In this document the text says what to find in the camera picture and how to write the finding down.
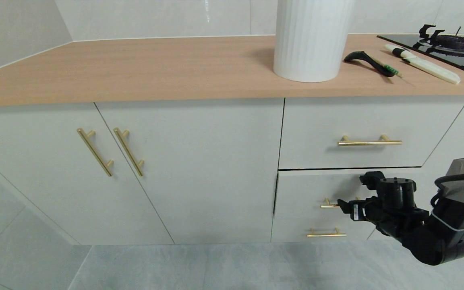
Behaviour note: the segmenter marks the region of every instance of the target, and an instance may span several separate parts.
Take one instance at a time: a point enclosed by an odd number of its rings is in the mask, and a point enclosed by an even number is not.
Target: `sticker label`
[[[354,220],[359,220],[359,206],[354,204]]]

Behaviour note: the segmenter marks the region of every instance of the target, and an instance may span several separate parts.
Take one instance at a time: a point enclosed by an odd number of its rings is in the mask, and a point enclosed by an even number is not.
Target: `floor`
[[[464,290],[398,242],[93,246],[69,290]]]

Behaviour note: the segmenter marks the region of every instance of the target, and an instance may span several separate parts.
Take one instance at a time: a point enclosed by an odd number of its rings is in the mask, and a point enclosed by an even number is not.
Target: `drawer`
[[[300,242],[304,240],[361,240],[368,239],[375,226],[370,222],[354,222],[338,207],[321,208],[329,198],[331,203],[338,199],[365,199],[376,195],[361,185],[359,176],[366,169],[342,170],[295,170],[280,171],[275,202],[272,242]],[[410,178],[417,188],[426,177],[420,168],[380,169],[386,177]],[[436,192],[424,193],[416,198],[430,200]],[[335,228],[346,236],[307,237],[311,234],[334,234]]]
[[[279,169],[422,166],[463,106],[462,96],[286,99]],[[338,146],[382,135],[402,144]]]

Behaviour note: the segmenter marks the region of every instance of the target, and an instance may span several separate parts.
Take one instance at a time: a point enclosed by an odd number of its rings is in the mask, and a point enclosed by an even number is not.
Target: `wooden countertop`
[[[342,63],[339,76],[299,83],[273,73],[274,36],[72,42],[0,68],[0,106],[159,99],[464,95],[384,51],[376,35],[349,35],[345,55],[366,51],[402,72],[382,77],[369,64]]]

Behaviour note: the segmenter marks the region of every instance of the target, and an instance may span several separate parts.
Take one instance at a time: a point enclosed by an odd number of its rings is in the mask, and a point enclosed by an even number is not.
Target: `open drawer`
[[[379,169],[280,171],[275,202],[272,242],[300,242],[310,239],[368,239],[375,226],[354,222],[335,204],[338,199],[353,200],[375,196],[361,185],[359,176]],[[436,193],[420,191],[423,183],[433,188],[433,179],[420,168],[380,169],[387,178],[410,178],[417,183],[415,202],[429,210],[428,200]]]

